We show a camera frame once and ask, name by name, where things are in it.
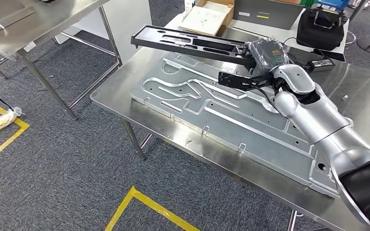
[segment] black bag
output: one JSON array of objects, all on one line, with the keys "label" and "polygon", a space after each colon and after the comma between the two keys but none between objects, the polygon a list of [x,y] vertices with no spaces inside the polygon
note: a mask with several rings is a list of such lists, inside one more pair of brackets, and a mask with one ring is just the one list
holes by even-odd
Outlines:
[{"label": "black bag", "polygon": [[306,9],[299,21],[297,29],[297,43],[302,46],[311,46],[313,48],[331,51],[336,47],[340,46],[344,38],[344,27],[334,25],[331,28],[324,28],[314,24],[315,10]]}]

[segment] table top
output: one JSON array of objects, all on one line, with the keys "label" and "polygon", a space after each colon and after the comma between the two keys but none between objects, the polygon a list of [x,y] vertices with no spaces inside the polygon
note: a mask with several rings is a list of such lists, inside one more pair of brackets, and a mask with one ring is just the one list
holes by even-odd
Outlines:
[{"label": "table top", "polygon": [[[261,24],[249,23],[249,22],[244,22],[244,21],[235,20],[235,19],[231,21],[231,23],[229,24],[228,27],[231,28],[231,29],[238,30],[238,31],[243,30],[243,32],[245,32],[245,33],[248,33],[245,30],[251,31],[252,35],[255,35],[255,36],[264,35],[264,36],[267,36],[267,37],[276,38],[279,41],[284,42],[286,39],[288,39],[290,37],[295,37],[295,38],[297,37],[297,29],[298,29],[301,14],[297,17],[296,21],[294,22],[294,24],[293,24],[293,26],[291,27],[290,30],[280,29],[280,28],[276,28],[276,27],[272,27],[272,26],[264,26],[264,25],[261,25]],[[344,24],[344,39],[341,42],[340,46],[334,48],[330,52],[344,54],[345,40],[347,38],[347,32],[348,32],[348,24],[349,24],[349,22]],[[308,51],[308,52],[313,51],[312,48],[305,47],[305,46],[297,44],[295,39],[288,40],[286,42],[286,45],[289,45],[291,47],[295,47],[295,48],[303,50],[303,51]]]},{"label": "table top", "polygon": [[[235,35],[234,31],[227,36],[243,39],[243,36]],[[298,59],[314,55],[298,50],[290,52]],[[157,137],[199,160],[258,186],[268,195],[330,229],[370,231],[370,227],[361,224],[341,199],[333,199],[311,190],[132,100],[130,95],[132,88],[165,53],[151,48],[141,48],[121,69],[96,89],[91,98],[103,108],[146,128]],[[322,86],[339,111],[353,119],[355,130],[370,142],[370,70],[339,61],[335,61],[335,64],[336,67],[332,71],[312,73],[311,77]]]},{"label": "table top", "polygon": [[109,0],[19,1],[36,12],[0,30],[0,54],[11,60],[29,43],[41,45]]}]

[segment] aluminum plate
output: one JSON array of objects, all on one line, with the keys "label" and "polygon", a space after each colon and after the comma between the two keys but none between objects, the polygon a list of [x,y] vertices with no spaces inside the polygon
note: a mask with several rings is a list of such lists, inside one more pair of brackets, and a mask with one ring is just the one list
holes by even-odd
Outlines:
[{"label": "aluminum plate", "polygon": [[[218,85],[218,72],[239,65],[206,64],[169,52],[131,91],[133,99],[322,194],[339,197],[314,146],[257,90]],[[264,89],[270,95],[271,89]]]}]

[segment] yellow tape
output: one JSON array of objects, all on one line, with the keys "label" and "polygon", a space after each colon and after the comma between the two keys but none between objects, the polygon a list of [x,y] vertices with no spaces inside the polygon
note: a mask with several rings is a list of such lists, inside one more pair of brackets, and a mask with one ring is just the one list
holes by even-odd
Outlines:
[{"label": "yellow tape", "polygon": [[113,230],[114,225],[117,223],[117,220],[120,218],[121,214],[124,212],[125,208],[128,206],[128,203],[132,200],[132,198],[136,198],[137,200],[144,203],[146,206],[154,209],[159,214],[163,215],[165,218],[173,222],[174,224],[178,225],[182,229],[186,231],[199,231],[197,228],[180,218],[179,216],[175,215],[174,213],[170,212],[166,208],[160,206],[155,201],[151,200],[149,197],[145,196],[141,192],[137,191],[134,186],[131,187],[130,191],[122,200],[121,204],[117,208],[116,212],[114,213],[113,217],[111,218],[110,222],[104,229],[105,231]]},{"label": "yellow tape", "polygon": [[[5,113],[6,113],[5,109],[0,107],[0,114]],[[3,149],[5,149],[10,143],[12,143],[18,136],[20,136],[20,134],[22,134],[29,127],[29,124],[23,122],[19,118],[17,118],[14,121],[14,123],[17,124],[20,127],[20,129],[0,146],[0,152],[2,152]]]},{"label": "yellow tape", "polygon": [[264,19],[269,19],[269,17],[267,17],[267,16],[262,16],[262,15],[256,15],[256,17],[258,17],[258,18],[264,18]]}]

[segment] stainless steel table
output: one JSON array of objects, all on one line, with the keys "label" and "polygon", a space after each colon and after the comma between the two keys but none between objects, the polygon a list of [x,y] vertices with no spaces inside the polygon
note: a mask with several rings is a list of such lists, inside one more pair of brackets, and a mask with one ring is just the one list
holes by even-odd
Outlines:
[{"label": "stainless steel table", "polygon": [[[37,77],[39,81],[46,87],[46,89],[53,95],[63,109],[66,110],[73,119],[76,119],[77,117],[71,108],[76,105],[76,103],[79,102],[85,95],[87,95],[98,83],[100,83],[111,71],[121,66],[121,59],[119,57],[118,49],[115,45],[107,17],[102,7],[102,5],[109,0],[55,0],[50,3],[44,3],[39,0],[18,1],[21,2],[25,7],[33,7],[36,12],[11,24],[8,27],[5,27],[5,29],[0,30],[0,54],[4,56],[4,58],[0,60],[0,64],[8,59],[22,60],[33,73],[33,75],[35,75],[35,77]],[[78,20],[97,8],[100,11],[100,15],[106,27],[109,40],[112,44],[112,52],[89,42],[83,41],[75,36],[63,33],[65,29],[69,28],[71,25],[75,24]],[[69,104],[66,104],[60,98],[50,83],[27,57],[27,53],[30,50],[29,48],[39,46],[60,33],[71,39],[83,42],[84,44],[95,49],[111,54],[117,59],[114,65],[112,65],[81,95],[79,95],[73,102]]]},{"label": "stainless steel table", "polygon": [[[241,37],[234,37],[232,33],[230,37],[243,40]],[[291,52],[299,59],[314,55],[304,51]],[[289,229],[294,226],[298,211],[332,230],[370,230],[370,227],[361,224],[352,215],[341,199],[333,199],[313,191],[132,100],[131,89],[165,53],[141,48],[91,94],[94,102],[122,119],[141,158],[144,158],[142,148],[151,135],[154,135],[201,161],[258,186],[263,192],[290,206],[293,212]],[[311,76],[323,87],[339,111],[354,120],[355,130],[370,142],[370,70],[339,61],[335,63],[336,67],[332,71],[313,73]],[[132,132],[130,123],[150,132],[141,144]]]}]

